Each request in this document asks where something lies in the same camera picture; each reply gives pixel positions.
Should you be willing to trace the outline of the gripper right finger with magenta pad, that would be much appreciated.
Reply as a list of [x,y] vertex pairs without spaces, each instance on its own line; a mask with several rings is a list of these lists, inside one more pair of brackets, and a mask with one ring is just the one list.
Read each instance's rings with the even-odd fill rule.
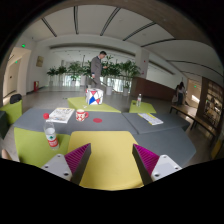
[[137,144],[133,145],[132,154],[144,185],[181,170],[168,155],[159,156]]

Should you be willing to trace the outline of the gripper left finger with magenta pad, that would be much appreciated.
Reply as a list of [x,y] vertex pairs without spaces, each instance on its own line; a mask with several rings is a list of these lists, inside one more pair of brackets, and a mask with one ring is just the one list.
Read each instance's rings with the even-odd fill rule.
[[88,143],[66,155],[55,155],[42,169],[79,185],[90,155],[91,144]]

